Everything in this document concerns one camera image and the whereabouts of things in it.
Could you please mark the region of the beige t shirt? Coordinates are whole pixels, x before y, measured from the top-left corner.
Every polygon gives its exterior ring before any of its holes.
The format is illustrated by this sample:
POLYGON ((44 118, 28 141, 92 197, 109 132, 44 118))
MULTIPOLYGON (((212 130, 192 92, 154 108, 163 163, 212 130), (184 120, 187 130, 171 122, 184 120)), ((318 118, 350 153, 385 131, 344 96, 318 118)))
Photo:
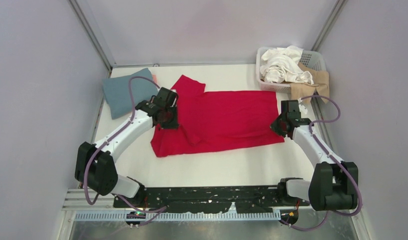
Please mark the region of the beige t shirt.
POLYGON ((298 100, 306 96, 318 95, 330 97, 330 75, 327 71, 317 71, 298 63, 302 71, 308 71, 313 77, 314 84, 308 83, 291 83, 291 99, 298 100))

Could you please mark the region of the white t shirt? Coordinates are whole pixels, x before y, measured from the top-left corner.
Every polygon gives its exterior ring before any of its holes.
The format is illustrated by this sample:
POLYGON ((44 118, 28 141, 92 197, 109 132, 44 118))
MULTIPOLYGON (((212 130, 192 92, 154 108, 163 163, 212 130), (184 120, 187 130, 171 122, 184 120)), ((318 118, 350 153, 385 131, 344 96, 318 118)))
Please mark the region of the white t shirt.
POLYGON ((299 67, 303 49, 290 45, 266 50, 260 57, 259 73, 269 83, 314 83, 309 71, 299 67))

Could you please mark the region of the white plastic laundry basket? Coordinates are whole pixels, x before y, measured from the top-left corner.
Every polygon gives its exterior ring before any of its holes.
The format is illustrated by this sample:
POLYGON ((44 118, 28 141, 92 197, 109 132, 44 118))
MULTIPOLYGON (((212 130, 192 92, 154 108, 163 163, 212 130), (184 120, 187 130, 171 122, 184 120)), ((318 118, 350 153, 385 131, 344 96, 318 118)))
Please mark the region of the white plastic laundry basket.
MULTIPOLYGON (((290 94, 291 87, 289 84, 266 82, 263 80, 263 76, 260 73, 261 56, 266 51, 271 49, 275 49, 275 47, 263 46, 258 48, 257 50, 255 65, 256 82, 259 84, 260 90, 262 91, 290 94)), ((300 63, 315 71, 326 71, 326 65, 323 56, 317 51, 303 50, 300 58, 300 63)))

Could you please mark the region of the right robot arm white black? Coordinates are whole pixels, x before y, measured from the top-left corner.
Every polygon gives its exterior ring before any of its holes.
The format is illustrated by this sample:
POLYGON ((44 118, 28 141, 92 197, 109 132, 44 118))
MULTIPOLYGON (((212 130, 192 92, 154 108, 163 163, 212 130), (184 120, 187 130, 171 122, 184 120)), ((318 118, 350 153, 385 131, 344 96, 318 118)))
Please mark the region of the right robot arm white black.
POLYGON ((362 208, 358 167, 334 153, 313 129, 314 124, 309 118, 302 117, 298 100, 281 101, 281 112, 270 128, 299 146, 314 171, 311 180, 297 177, 281 179, 280 191, 286 198, 308 202, 315 211, 354 216, 362 208))

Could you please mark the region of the red t shirt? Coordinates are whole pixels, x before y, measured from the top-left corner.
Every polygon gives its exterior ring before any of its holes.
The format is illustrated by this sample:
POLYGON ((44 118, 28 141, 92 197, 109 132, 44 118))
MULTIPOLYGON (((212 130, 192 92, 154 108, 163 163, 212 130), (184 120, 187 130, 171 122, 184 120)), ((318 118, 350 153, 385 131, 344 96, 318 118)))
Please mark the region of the red t shirt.
POLYGON ((158 158, 284 142, 270 129, 279 116, 275 92, 206 91, 205 87, 185 75, 173 85, 179 95, 179 127, 156 127, 150 143, 158 158))

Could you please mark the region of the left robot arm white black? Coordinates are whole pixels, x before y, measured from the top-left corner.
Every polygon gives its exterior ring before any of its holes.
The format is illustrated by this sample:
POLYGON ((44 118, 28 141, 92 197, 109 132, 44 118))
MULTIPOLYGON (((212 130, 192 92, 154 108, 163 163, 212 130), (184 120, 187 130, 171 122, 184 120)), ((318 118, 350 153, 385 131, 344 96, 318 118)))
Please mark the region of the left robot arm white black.
POLYGON ((95 143, 82 143, 77 152, 75 179, 98 194, 133 198, 140 183, 117 173, 115 163, 142 134, 155 126, 177 129, 177 92, 160 88, 150 100, 139 102, 132 116, 95 143))

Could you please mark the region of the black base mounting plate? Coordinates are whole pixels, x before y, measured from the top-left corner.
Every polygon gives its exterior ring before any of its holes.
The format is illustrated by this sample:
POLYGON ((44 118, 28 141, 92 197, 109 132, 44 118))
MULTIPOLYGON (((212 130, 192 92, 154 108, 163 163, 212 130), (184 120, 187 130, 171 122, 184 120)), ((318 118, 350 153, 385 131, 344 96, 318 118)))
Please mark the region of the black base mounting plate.
POLYGON ((268 213, 271 208, 296 205, 308 206, 306 200, 286 196, 276 185, 200 186, 200 187, 141 187, 139 193, 124 202, 116 197, 115 208, 157 210, 166 207, 167 213, 226 213, 235 207, 240 214, 268 213))

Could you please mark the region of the folded blue-grey t shirt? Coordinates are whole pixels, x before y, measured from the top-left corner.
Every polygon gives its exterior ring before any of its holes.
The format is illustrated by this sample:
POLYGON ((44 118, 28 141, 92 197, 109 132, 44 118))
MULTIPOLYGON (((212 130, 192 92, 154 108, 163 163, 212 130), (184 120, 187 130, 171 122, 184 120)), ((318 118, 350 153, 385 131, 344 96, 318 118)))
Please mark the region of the folded blue-grey t shirt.
POLYGON ((102 89, 113 120, 132 112, 130 94, 133 95, 134 103, 138 104, 158 93, 148 68, 131 75, 103 79, 102 89))

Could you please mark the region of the aluminium frame rail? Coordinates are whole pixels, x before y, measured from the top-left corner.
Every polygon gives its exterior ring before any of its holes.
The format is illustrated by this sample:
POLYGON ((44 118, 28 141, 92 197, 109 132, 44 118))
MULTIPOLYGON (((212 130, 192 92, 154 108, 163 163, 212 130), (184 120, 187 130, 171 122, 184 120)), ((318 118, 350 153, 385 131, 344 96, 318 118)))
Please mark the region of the aluminium frame rail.
POLYGON ((311 209, 311 205, 291 207, 273 207, 266 213, 238 213, 235 207, 225 213, 167 213, 166 207, 160 209, 149 209, 135 207, 132 204, 127 208, 115 208, 113 202, 120 197, 127 202, 128 197, 115 194, 99 196, 94 205, 89 205, 85 199, 82 189, 70 189, 65 197, 62 209, 64 211, 75 211, 76 218, 84 221, 240 221, 240 220, 290 220, 298 218, 297 208, 311 209))

